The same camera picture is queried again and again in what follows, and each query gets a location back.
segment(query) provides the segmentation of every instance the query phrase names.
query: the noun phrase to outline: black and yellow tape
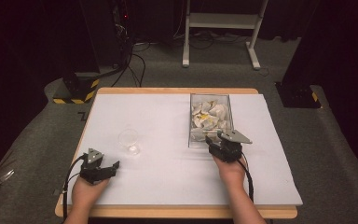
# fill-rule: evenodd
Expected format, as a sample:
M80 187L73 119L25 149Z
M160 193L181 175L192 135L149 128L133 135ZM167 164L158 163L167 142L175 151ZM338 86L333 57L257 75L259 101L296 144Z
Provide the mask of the black and yellow tape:
M87 84L87 88L82 90L80 97L68 97L68 98L53 98L53 102L56 104L86 104L88 103L91 98L94 96L95 91L97 89L97 85L100 82L99 79L92 80L89 84Z

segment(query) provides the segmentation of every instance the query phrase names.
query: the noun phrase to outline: wooden table edge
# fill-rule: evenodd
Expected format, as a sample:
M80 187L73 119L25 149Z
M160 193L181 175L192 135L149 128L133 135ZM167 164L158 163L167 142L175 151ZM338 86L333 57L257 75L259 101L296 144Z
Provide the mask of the wooden table edge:
M63 216L62 195L57 202L55 214ZM295 218L297 209L294 205L257 205L263 218ZM232 218L228 205L95 205L90 217L125 217L125 218Z
M97 94L162 94L162 93L214 93L214 94L258 94L256 89L252 88L100 88Z

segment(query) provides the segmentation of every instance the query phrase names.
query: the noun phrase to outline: gray carpet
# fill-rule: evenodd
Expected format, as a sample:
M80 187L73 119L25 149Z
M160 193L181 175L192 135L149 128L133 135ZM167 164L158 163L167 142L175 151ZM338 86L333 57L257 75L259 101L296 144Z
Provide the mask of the gray carpet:
M202 48L208 43L193 39ZM321 109L282 106L274 87L281 81L298 41L282 43L258 40L255 50L263 67L253 70L243 42L215 43L207 49L190 49L190 67L183 68L182 48L164 45L135 47L146 62L144 87L239 87L256 88L265 95L268 109L282 141L287 160L304 204L295 219L274 223L358 223L358 160L332 114L324 91L312 86ZM143 64L132 58L132 70L140 76ZM111 86L118 75L101 79L99 88ZM54 214L67 169L85 121L84 105L51 102L60 80L46 86L48 105L22 131L7 153L0 175L15 174L0 190L0 223L60 223ZM133 87L127 71L118 87ZM227 220L112 219L94 223L229 223Z

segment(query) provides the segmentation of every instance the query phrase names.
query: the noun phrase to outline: human arm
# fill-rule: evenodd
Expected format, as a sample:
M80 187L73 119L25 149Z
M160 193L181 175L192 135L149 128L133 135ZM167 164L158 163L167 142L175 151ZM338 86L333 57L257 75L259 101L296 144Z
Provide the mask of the human arm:
M103 193L110 179L97 185L91 185L82 177L78 177L72 189L72 209L64 224L87 224L92 206Z
M266 223L243 188L245 172L237 162L226 163L213 156L226 186L235 224Z

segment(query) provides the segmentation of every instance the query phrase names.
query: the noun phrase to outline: transparent cup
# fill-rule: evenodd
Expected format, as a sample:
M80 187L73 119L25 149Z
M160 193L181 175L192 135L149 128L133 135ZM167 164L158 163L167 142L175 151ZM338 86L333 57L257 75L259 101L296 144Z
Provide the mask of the transparent cup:
M133 129L126 129L118 135L118 142L131 155L136 155L140 152L137 146L138 133Z

